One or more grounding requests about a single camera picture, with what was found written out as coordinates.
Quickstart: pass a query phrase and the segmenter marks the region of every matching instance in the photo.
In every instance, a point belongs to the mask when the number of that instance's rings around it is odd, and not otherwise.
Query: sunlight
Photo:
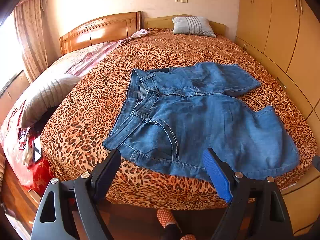
[[[21,47],[11,14],[0,27],[0,90],[23,69]]]

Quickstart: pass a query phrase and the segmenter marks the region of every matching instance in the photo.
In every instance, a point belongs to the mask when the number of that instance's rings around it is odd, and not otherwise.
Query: leopard print bedsheet
[[[280,189],[298,181],[316,154],[315,138],[302,114],[274,78],[249,54],[225,37],[173,34],[153,29],[143,38],[114,50],[70,92],[41,135],[44,157],[61,180],[75,179],[102,162],[108,136],[125,100],[132,68],[142,70],[190,66],[198,62],[237,63],[261,86],[240,97],[259,111],[272,105],[300,153],[300,163],[276,178]],[[173,210],[212,209],[225,206],[214,187],[203,180],[154,172],[122,159],[108,191],[112,203]]]

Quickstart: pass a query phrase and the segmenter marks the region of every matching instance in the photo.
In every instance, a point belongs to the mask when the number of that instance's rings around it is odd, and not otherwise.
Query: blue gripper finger
[[[223,198],[227,203],[229,203],[232,199],[230,182],[208,149],[204,150],[202,153],[202,158],[204,167],[206,168],[219,197]]]

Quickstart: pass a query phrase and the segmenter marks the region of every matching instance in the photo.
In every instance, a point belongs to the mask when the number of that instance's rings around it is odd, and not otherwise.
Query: wooden wardrobe
[[[235,43],[264,66],[300,109],[320,147],[320,23],[304,0],[240,0]],[[293,230],[320,213],[320,174],[311,168],[282,191]]]

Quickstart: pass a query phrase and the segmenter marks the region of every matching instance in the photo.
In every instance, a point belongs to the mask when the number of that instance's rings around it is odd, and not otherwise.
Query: jeans
[[[211,181],[202,160],[210,147],[249,178],[279,176],[298,165],[298,149],[272,106],[255,112],[236,98],[258,86],[238,65],[133,69],[103,146],[169,175]]]

